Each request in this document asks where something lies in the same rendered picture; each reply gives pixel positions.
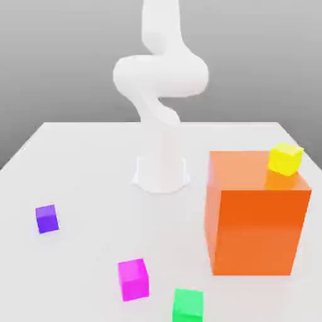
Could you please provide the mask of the small magenta cube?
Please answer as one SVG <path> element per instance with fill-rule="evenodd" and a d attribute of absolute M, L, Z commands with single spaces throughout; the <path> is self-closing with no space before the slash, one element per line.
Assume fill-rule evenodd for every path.
<path fill-rule="evenodd" d="M 119 262 L 118 279 L 124 302 L 150 295 L 149 275 L 144 259 Z"/>

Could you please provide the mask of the small yellow cube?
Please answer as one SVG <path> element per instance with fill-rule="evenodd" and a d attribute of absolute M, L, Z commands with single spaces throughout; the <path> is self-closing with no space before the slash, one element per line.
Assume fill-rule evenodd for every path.
<path fill-rule="evenodd" d="M 299 169 L 303 151 L 303 147 L 289 143 L 277 144 L 269 152 L 268 169 L 284 176 L 292 176 Z"/>

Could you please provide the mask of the small purple cube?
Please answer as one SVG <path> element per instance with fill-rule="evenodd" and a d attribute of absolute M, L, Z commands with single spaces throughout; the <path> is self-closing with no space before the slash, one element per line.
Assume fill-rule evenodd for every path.
<path fill-rule="evenodd" d="M 36 208 L 35 213 L 38 231 L 40 234 L 59 230 L 54 204 Z"/>

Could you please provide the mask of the small green cube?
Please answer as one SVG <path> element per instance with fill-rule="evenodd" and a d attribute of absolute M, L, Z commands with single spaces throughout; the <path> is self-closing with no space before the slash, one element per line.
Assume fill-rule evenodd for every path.
<path fill-rule="evenodd" d="M 203 322 L 204 293 L 190 289 L 176 289 L 172 322 Z"/>

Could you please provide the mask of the large orange box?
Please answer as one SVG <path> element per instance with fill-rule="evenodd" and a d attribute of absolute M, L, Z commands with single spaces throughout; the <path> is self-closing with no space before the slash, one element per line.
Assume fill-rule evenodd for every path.
<path fill-rule="evenodd" d="M 268 151 L 211 151 L 204 229 L 214 275 L 289 275 L 311 188 L 268 169 Z"/>

